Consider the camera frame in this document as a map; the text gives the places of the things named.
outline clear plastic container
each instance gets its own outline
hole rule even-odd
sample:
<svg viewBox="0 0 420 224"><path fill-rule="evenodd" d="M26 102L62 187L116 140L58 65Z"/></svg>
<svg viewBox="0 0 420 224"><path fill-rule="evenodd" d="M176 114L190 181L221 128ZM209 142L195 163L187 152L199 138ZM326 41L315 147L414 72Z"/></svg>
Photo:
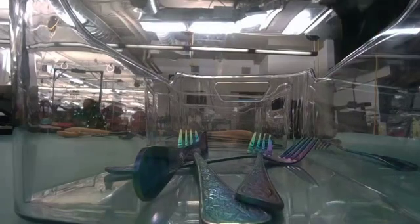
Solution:
<svg viewBox="0 0 420 224"><path fill-rule="evenodd" d="M319 139L266 166L285 204L271 223L418 223L418 53L390 47L419 33L417 1L333 66L341 26L320 0L10 0L17 214L201 223L195 169L149 201L131 172L142 149L206 131L210 160L247 156L254 133L275 156ZM254 162L211 168L236 189Z"/></svg>

